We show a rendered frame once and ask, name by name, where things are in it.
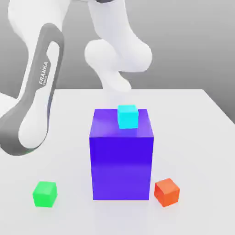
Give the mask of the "large purple box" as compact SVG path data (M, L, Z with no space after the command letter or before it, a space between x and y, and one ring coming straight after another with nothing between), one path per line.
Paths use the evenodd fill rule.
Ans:
M116 109L95 109L90 130L94 200L148 200L154 134L146 109L136 129L120 129Z

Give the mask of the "small cyan cube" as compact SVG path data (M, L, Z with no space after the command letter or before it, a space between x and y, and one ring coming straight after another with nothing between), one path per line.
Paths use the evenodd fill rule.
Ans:
M135 105L119 105L117 121L120 129L138 128L139 111Z

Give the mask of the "small orange cube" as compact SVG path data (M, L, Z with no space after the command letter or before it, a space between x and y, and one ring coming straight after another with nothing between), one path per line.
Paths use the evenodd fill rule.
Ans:
M180 188L170 178L155 183L154 196L162 207L177 203L179 193Z

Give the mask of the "small green cube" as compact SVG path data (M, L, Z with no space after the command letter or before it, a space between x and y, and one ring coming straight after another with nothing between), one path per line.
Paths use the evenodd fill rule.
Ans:
M36 207L53 207L57 198L56 182L39 181L33 191L34 205Z

